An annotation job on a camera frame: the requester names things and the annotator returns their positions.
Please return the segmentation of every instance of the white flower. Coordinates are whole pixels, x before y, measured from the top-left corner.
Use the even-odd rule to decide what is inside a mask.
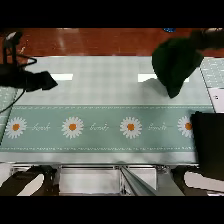
[[[141,134],[140,131],[142,130],[140,121],[134,117],[126,117],[126,119],[123,119],[120,127],[120,131],[123,131],[123,135],[126,135],[126,138],[130,139],[139,136]]]
[[[78,117],[70,117],[69,119],[66,119],[65,122],[63,122],[62,125],[62,131],[64,132],[63,135],[66,135],[66,138],[70,137],[75,138],[76,136],[79,136],[82,134],[83,130],[83,121],[79,119]]]
[[[25,119],[15,117],[7,124],[5,129],[6,135],[8,135],[8,138],[17,138],[23,134],[23,131],[26,130],[26,127],[27,125]]]
[[[191,138],[193,133],[192,133],[192,124],[190,122],[190,119],[185,117],[182,117],[181,119],[178,120],[178,130],[182,132],[182,135],[185,137]]]

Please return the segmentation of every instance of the metal bar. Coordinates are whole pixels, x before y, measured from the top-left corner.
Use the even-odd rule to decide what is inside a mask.
[[[126,167],[121,168],[126,182],[128,183],[130,190],[135,196],[156,196],[156,190],[149,186],[145,181],[132,173]]]

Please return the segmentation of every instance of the wooden surface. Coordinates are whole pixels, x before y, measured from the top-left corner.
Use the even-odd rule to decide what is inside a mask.
[[[192,28],[177,28],[174,33],[162,28],[24,28],[6,32],[16,30],[23,32],[17,51],[29,56],[151,56],[160,43],[171,37],[187,37]],[[224,57],[224,49],[206,50],[203,54]]]

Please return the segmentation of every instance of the blue object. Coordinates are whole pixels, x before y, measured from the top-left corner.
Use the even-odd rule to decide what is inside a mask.
[[[176,28],[163,28],[164,31],[172,33],[176,31]]]

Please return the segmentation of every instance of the dark green cloth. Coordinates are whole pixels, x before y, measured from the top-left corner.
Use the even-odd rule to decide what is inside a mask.
[[[153,69],[170,98],[179,94],[184,80],[200,66],[203,58],[188,38],[170,38],[153,52]]]

